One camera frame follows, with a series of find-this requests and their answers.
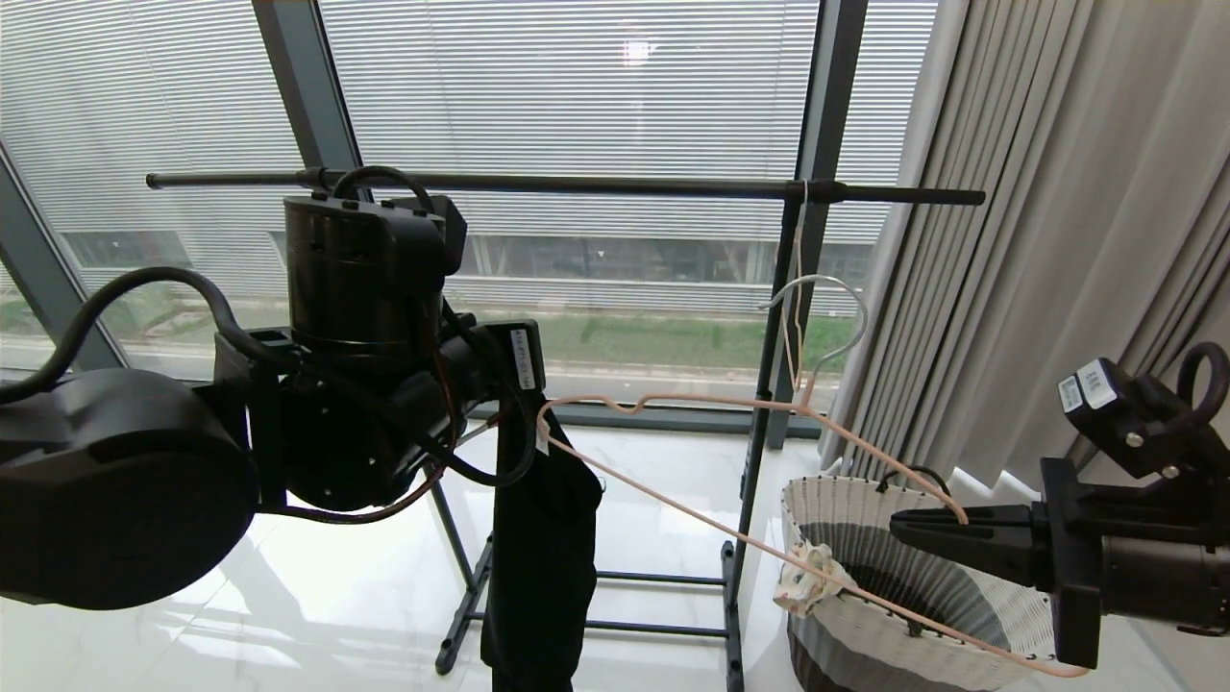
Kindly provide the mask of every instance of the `black cloth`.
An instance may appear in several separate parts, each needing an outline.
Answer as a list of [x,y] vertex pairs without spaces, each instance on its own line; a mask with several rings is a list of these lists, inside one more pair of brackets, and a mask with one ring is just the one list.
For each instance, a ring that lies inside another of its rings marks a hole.
[[[533,411],[546,399],[530,397]],[[551,436],[568,442],[552,413]],[[524,449],[524,424],[504,407],[499,472]],[[594,525],[601,486],[577,457],[539,450],[525,477],[496,490],[482,661],[494,692],[569,692],[598,578]]]

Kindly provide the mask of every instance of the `barcode sticker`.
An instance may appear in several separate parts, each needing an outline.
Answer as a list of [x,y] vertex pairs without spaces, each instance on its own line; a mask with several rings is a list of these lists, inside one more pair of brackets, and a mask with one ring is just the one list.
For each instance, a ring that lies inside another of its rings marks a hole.
[[508,334],[513,342],[513,361],[517,364],[517,380],[522,390],[538,390],[534,360],[530,359],[530,334],[524,328],[514,328]]
[[1093,361],[1076,371],[1076,380],[1080,381],[1080,390],[1085,393],[1085,401],[1091,409],[1101,409],[1119,398],[1111,387],[1111,379],[1107,377],[1101,361]]
[[1059,383],[1059,401],[1064,406],[1065,414],[1075,412],[1085,403],[1085,398],[1080,396],[1080,386],[1076,385],[1075,375],[1068,376]]

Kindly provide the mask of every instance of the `gray curtain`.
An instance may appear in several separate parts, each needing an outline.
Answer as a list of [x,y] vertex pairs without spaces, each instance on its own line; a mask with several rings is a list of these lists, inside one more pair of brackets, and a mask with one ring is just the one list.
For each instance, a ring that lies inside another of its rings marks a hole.
[[[889,219],[876,318],[833,415],[908,463],[1036,486],[1039,457],[1090,456],[1055,383],[1098,356],[1165,374],[1220,309],[1230,4],[945,14],[959,37],[934,41],[956,41],[956,58],[924,66],[947,70],[940,117],[907,146],[926,151],[921,183],[978,187],[988,203]],[[825,462],[882,473],[839,440],[820,445]]]

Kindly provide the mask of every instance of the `white tile floor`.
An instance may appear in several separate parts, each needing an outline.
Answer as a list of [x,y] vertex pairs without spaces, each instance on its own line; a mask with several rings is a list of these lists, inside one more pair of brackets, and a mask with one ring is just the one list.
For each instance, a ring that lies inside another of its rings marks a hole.
[[[604,462],[726,524],[738,519],[739,438],[569,431]],[[491,460],[494,435],[464,449]],[[768,454],[754,533],[781,542],[777,498],[786,481],[814,474],[814,446]],[[491,526],[491,494],[458,478],[446,492],[471,556]],[[599,510],[598,568],[718,574],[723,537],[611,479]],[[752,692],[798,690],[784,613],[769,600],[777,565],[749,553],[740,594],[743,653]],[[258,517],[213,573],[145,607],[89,613],[0,601],[4,692],[316,692],[490,690],[474,626],[454,671],[434,660],[461,596],[461,580],[429,501],[392,520],[322,526]],[[590,617],[721,626],[707,591],[601,584]],[[592,632],[574,677],[578,691],[724,690],[717,640]],[[1103,627],[1102,665],[1077,681],[1036,677],[1038,691],[1181,692],[1124,621]]]

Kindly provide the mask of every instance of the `woven basket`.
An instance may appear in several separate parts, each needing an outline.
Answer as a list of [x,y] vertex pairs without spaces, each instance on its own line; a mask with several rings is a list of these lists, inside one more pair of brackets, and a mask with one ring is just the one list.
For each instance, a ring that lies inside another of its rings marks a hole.
[[[940,501],[895,486],[803,478],[782,492],[786,545],[828,545],[862,589],[1014,653],[1054,659],[1049,599],[900,543],[893,513]],[[861,597],[827,597],[790,616],[791,661],[807,692],[999,690],[1030,670],[922,628]]]

